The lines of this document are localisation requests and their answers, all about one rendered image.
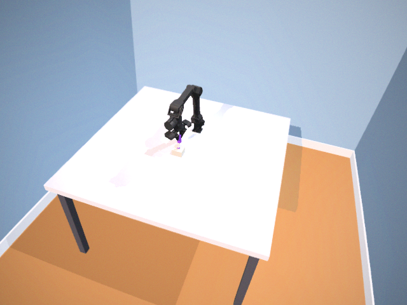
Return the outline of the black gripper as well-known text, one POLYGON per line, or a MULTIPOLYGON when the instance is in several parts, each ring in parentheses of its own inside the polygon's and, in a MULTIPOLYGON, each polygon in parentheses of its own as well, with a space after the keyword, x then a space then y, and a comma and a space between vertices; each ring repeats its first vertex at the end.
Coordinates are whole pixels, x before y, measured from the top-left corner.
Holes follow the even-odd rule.
POLYGON ((191 122, 188 121, 187 119, 184 119, 180 123, 176 124, 176 126, 174 127, 174 129, 172 131, 165 132, 164 136, 166 138, 168 138, 169 140, 172 140, 172 139, 176 138, 176 140, 178 141, 179 140, 179 134, 181 135, 181 138, 182 138, 185 131, 187 130, 185 128, 185 126, 187 126, 188 128, 191 127, 191 122), (179 132, 179 134, 178 134, 178 132, 179 132))

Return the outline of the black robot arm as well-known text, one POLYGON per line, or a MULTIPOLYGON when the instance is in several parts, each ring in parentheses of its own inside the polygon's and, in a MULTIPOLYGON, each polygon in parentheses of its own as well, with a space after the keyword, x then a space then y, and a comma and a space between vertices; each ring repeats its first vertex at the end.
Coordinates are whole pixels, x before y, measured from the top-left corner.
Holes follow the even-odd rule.
POLYGON ((170 117, 166 122, 164 122, 164 127, 171 131, 174 129, 176 124, 182 121, 182 113, 184 110, 184 104, 191 96, 193 99, 193 115, 191 117, 191 123, 194 124, 194 129, 192 132, 201 133, 204 126, 205 120, 200 113, 200 96, 203 92, 201 86, 197 85, 187 85, 186 89, 182 92, 179 98, 173 100, 168 109, 167 115, 170 117), (171 112, 173 111, 173 113, 171 112))

